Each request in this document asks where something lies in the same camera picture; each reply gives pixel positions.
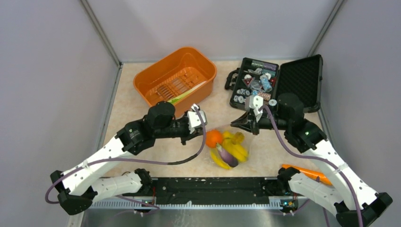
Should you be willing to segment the green leafy vegetable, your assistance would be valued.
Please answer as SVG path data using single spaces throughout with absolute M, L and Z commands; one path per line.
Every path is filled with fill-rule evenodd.
M 193 88 L 185 91 L 184 93 L 182 93 L 182 94 L 180 94 L 180 95 L 168 100 L 168 102 L 171 103 L 171 104 L 177 103 L 178 101 L 180 101 L 181 99 L 185 98 L 186 96 L 188 96 L 190 93 L 192 93 L 193 91 L 195 91 L 197 88 L 201 87 L 205 83 L 206 83 L 206 81 L 203 81 L 203 82 L 197 84 L 196 86 L 194 86 Z

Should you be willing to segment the yellow banana bunch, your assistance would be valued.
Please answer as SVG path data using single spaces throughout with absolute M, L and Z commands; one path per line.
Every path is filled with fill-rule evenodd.
M 210 154 L 210 157 L 213 160 L 213 162 L 216 165 L 218 165 L 219 167 L 221 167 L 223 169 L 227 169 L 227 170 L 232 168 L 223 161 L 223 159 L 220 157 L 218 150 L 216 148 L 211 148 L 209 151 L 209 154 Z
M 223 132 L 223 148 L 233 155 L 239 162 L 248 160 L 249 152 L 247 148 L 242 145 L 244 141 L 244 134 L 241 132 L 231 133 L 229 131 Z

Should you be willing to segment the clear zip top bag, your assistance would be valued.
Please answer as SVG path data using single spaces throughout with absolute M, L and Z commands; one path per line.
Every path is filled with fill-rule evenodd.
M 211 160 L 229 170 L 248 161 L 254 138 L 249 132 L 227 125 L 208 130 L 205 145 Z

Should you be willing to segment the orange fruit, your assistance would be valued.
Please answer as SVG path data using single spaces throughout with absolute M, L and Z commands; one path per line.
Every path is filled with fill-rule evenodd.
M 216 148 L 218 144 L 223 142 L 223 135 L 218 130 L 210 130 L 206 133 L 205 144 L 209 148 Z

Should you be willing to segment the purple eggplant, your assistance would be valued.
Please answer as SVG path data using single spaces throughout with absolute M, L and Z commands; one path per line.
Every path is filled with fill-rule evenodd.
M 230 168 L 238 166 L 239 164 L 238 160 L 233 155 L 231 155 L 226 149 L 224 149 L 222 145 L 217 144 L 216 149 L 218 157 L 220 158 L 223 164 L 225 164 Z

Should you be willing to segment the orange plastic basket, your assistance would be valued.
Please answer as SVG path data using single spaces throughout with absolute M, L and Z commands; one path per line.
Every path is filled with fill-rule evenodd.
M 175 116 L 179 117 L 192 104 L 207 98 L 213 90 L 217 67 L 204 54 L 193 47 L 182 47 L 162 58 L 133 79 L 133 86 L 149 106 L 168 101 L 197 84 L 201 87 L 174 104 Z

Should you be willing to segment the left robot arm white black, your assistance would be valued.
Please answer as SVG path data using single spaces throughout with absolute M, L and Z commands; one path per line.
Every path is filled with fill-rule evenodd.
M 157 139 L 179 138 L 183 145 L 198 136 L 206 137 L 207 117 L 196 104 L 181 118 L 175 107 L 161 101 L 149 108 L 141 119 L 127 123 L 96 153 L 75 167 L 51 173 L 57 204 L 69 215 L 87 210 L 93 203 L 127 193 L 147 195 L 152 178 L 145 169 L 118 177 L 105 174 L 120 162 L 137 162 L 135 156 L 154 146 Z

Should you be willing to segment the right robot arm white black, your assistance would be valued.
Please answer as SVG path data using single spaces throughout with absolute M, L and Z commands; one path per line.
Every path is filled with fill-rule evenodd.
M 297 95 L 284 93 L 277 100 L 264 104 L 261 96 L 244 98 L 245 113 L 231 122 L 254 135 L 261 129 L 274 130 L 282 147 L 292 155 L 311 160 L 330 181 L 325 185 L 289 167 L 278 175 L 281 194 L 303 195 L 335 216 L 343 227 L 367 227 L 392 204 L 386 192 L 377 192 L 367 185 L 340 157 L 327 135 L 305 118 L 304 105 Z

